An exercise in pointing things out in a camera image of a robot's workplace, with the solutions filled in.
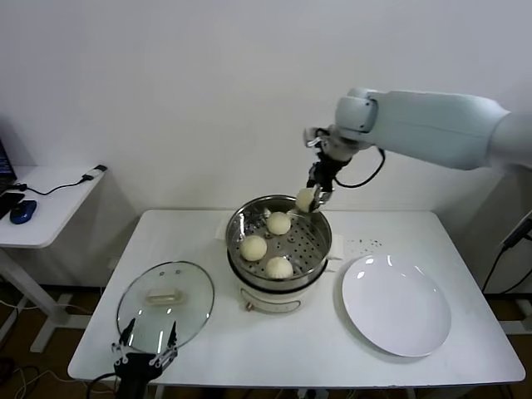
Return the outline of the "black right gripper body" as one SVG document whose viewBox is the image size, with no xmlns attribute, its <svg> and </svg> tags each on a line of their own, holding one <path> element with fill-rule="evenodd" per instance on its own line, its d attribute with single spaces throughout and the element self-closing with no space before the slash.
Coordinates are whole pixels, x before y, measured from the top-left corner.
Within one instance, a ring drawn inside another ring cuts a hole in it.
<svg viewBox="0 0 532 399">
<path fill-rule="evenodd" d="M 321 149 L 317 150 L 316 155 L 318 161 L 313 164 L 319 164 L 319 185 L 325 190 L 330 190 L 333 187 L 334 178 L 351 162 L 352 157 L 346 160 L 334 160 Z"/>
</svg>

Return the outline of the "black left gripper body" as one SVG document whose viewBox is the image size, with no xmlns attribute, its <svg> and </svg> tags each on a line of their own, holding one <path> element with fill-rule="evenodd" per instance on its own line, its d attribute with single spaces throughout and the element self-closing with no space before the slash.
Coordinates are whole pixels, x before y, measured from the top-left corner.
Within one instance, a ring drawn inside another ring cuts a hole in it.
<svg viewBox="0 0 532 399">
<path fill-rule="evenodd" d="M 114 365 L 120 385 L 116 393 L 117 399 L 142 399 L 148 384 L 160 377 L 163 367 L 155 359 L 155 354 L 127 353 Z"/>
</svg>

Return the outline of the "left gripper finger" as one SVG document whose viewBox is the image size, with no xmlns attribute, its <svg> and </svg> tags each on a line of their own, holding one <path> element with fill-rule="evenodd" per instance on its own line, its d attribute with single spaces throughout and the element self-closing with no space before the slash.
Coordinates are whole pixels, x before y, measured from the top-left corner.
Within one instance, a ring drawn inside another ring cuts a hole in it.
<svg viewBox="0 0 532 399">
<path fill-rule="evenodd" d="M 111 351 L 115 355 L 114 365 L 116 367 L 128 363 L 127 353 L 131 345 L 130 339 L 133 337 L 135 318 L 132 318 L 124 330 L 120 333 L 117 342 L 111 344 Z"/>
<path fill-rule="evenodd" d="M 173 322 L 165 347 L 162 343 L 163 332 L 160 332 L 157 353 L 149 361 L 151 367 L 168 367 L 178 356 L 176 322 Z"/>
</svg>

